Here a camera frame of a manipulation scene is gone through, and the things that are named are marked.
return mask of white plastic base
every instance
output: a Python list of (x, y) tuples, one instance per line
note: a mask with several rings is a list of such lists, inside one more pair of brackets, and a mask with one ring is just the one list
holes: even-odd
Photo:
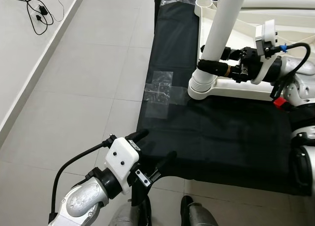
[(271, 91), (272, 86), (267, 82), (254, 85), (250, 81), (236, 83), (232, 79), (225, 78), (217, 78), (212, 87), (206, 92), (197, 92), (190, 85), (188, 86), (188, 95), (196, 100), (202, 100), (208, 96), (223, 96), (271, 101), (272, 99), (269, 96)]

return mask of electrical cable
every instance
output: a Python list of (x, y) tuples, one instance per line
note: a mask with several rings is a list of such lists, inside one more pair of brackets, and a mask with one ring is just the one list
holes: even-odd
[(55, 21), (61, 22), (64, 19), (64, 5), (60, 2), (60, 0), (58, 0), (58, 1), (61, 4), (61, 6), (63, 7), (63, 18), (60, 21), (58, 21), (53, 14), (52, 14), (52, 16), (54, 17)]
[(299, 63), (298, 66), (295, 67), (295, 69), (293, 69), (292, 71), (290, 71), (287, 75), (283, 76), (281, 79), (279, 79), (275, 84), (274, 87), (272, 89), (272, 92), (270, 94), (270, 97), (272, 99), (277, 99), (280, 97), (282, 90), (284, 89), (284, 87), (286, 86), (286, 84), (288, 82), (290, 82), (290, 80), (293, 78), (294, 74), (297, 72), (297, 70), (299, 70), (303, 64), (307, 61), (307, 59), (309, 58), (310, 54), (311, 54), (311, 47), (309, 44), (307, 43), (303, 43), (303, 42), (298, 42), (292, 45), (288, 45), (286, 46), (286, 49), (293, 49), (296, 47), (304, 47), (306, 49), (306, 53), (304, 58), (301, 60), (301, 62)]
[[(31, 6), (30, 1), (34, 1), (34, 0), (17, 0), (17, 1), (26, 2), (26, 4), (27, 4), (27, 6), (26, 6), (26, 8), (27, 8), (27, 13), (28, 13), (28, 16), (29, 16), (29, 19), (30, 19), (32, 28), (33, 28), (33, 30), (34, 30), (34, 32), (35, 32), (36, 35), (43, 35), (43, 34), (47, 31), (48, 26), (53, 25), (55, 16), (50, 13), (49, 9), (46, 7), (46, 5), (44, 4), (43, 1), (41, 1), (41, 0), (35, 0), (35, 1), (38, 1), (38, 2), (40, 2), (40, 3), (42, 4), (42, 7), (44, 8), (43, 10), (45, 11), (44, 14), (43, 14), (43, 12), (42, 12), (42, 9), (40, 9), (40, 11), (38, 11), (38, 10), (34, 9), (34, 8)], [(60, 21), (58, 21), (58, 20), (55, 19), (55, 21), (61, 22), (61, 21), (64, 19), (64, 6), (63, 6), (63, 4), (60, 2), (60, 0), (58, 0), (58, 2), (59, 2), (59, 3), (62, 5), (62, 7), (63, 7), (63, 18), (62, 18)], [(33, 19), (32, 19), (31, 14), (30, 14), (29, 8), (31, 8), (34, 12), (36, 12), (36, 13), (38, 13), (38, 14), (41, 15), (41, 16), (36, 15), (36, 18), (37, 18), (37, 20), (40, 21), (42, 24), (46, 25), (44, 31), (42, 31), (42, 32), (37, 32), (37, 31), (36, 31), (35, 26), (34, 26), (34, 23), (33, 23)], [(45, 15), (47, 15), (47, 14), (49, 14), (49, 16), (50, 16), (50, 18), (51, 18), (51, 22), (50, 22), (50, 23), (47, 22), (47, 19), (46, 19), (46, 17), (45, 17)]]
[(57, 193), (57, 185), (58, 185), (58, 181), (59, 178), (62, 174), (62, 172), (65, 170), (65, 168), (67, 168), (70, 164), (72, 164), (73, 162), (77, 161), (78, 159), (88, 155), (89, 153), (92, 153), (93, 151), (98, 150), (101, 147), (106, 147), (108, 146), (108, 141), (103, 141), (102, 143), (78, 154), (77, 156), (73, 157), (72, 159), (70, 159), (67, 163), (65, 163), (57, 172), (55, 180), (54, 180), (54, 185), (53, 185), (53, 192), (52, 192), (52, 197), (51, 197), (51, 214), (55, 214), (55, 210), (56, 210), (56, 193)]

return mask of white wall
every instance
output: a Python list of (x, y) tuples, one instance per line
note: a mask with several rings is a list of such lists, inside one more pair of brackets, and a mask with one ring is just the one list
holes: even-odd
[[(63, 8), (58, 0), (41, 1), (46, 4), (56, 19), (60, 20), (62, 18)], [(73, 9), (74, 7), (71, 6), (73, 6), (75, 1), (79, 0), (60, 1), (64, 5), (65, 15), (69, 13), (68, 17), (73, 17), (75, 12), (72, 11), (76, 11), (77, 8)], [(35, 22), (35, 26), (36, 23), (36, 28), (43, 28), (44, 25), (40, 22)], [(50, 50), (51, 54), (53, 53), (55, 48), (51, 48), (51, 46), (54, 44), (53, 47), (55, 47), (59, 41), (54, 40), (54, 38), (61, 31), (65, 22), (62, 25), (60, 24), (55, 22), (54, 25), (48, 27), (46, 33), (36, 35), (30, 23), (25, 2), (0, 0), (0, 132), (16, 105), (17, 100), (30, 81), (30, 77), (39, 66), (45, 54), (47, 54), (47, 50)], [(0, 146), (2, 145), (1, 139), (3, 139), (3, 136), (0, 136)]]

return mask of baseboard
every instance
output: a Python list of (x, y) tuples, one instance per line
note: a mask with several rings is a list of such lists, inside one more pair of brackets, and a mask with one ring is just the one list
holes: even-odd
[(28, 100), (30, 94), (32, 93), (35, 85), (37, 84), (40, 76), (42, 75), (46, 65), (48, 64), (51, 56), (53, 55), (59, 41), (61, 40), (65, 30), (68, 28), (72, 18), (74, 17), (76, 11), (78, 10), (80, 4), (83, 0), (74, 0), (69, 11), (64, 16), (64, 20), (58, 26), (56, 32), (54, 33), (52, 39), (48, 43), (45, 51), (43, 52), (41, 58), (38, 60), (34, 66), (32, 72), (28, 76), (25, 84), (20, 90), (18, 96), (14, 100), (10, 110), (7, 112), (3, 122), (0, 125), (0, 147), (3, 145), (6, 137), (8, 136), (12, 126), (14, 125), (17, 117), (19, 116), (21, 110), (23, 109), (26, 101)]

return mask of gray pants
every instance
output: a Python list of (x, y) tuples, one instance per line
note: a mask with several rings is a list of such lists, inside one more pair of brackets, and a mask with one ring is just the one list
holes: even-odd
[[(116, 211), (109, 226), (138, 226), (139, 214), (139, 207), (128, 202)], [(195, 202), (189, 205), (189, 222), (191, 226), (218, 226), (212, 214)]]

